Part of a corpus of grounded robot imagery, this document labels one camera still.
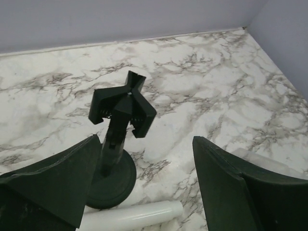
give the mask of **spring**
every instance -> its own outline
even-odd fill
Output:
[[[110,117],[111,117],[111,110],[109,110],[109,109],[102,109],[101,115],[102,115],[102,118],[110,119]]]
[[[135,116],[130,121],[131,121],[132,124],[138,124],[138,123],[141,123],[143,121],[143,118],[141,118],[139,116]]]

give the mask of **white marble surface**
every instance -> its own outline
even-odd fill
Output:
[[[129,132],[137,164],[121,205],[181,200],[184,214],[144,231],[207,230],[193,161],[193,136],[229,152],[242,147],[308,169],[307,102],[243,30],[0,58],[0,172],[32,164],[97,133],[87,119],[94,89],[147,77],[158,115],[148,135]]]

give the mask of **light purple wall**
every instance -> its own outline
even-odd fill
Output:
[[[248,31],[308,100],[308,0],[269,0]]]
[[[1,0],[0,53],[247,26],[268,0]]]

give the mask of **white plastic tube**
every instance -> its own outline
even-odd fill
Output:
[[[180,201],[162,201],[129,208],[86,213],[79,231],[127,231],[172,220],[183,213]]]

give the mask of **round black base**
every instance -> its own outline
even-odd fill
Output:
[[[87,206],[96,209],[108,209],[122,203],[133,190],[137,177],[135,163],[125,150],[109,176],[104,177],[99,171],[96,174],[87,200]]]

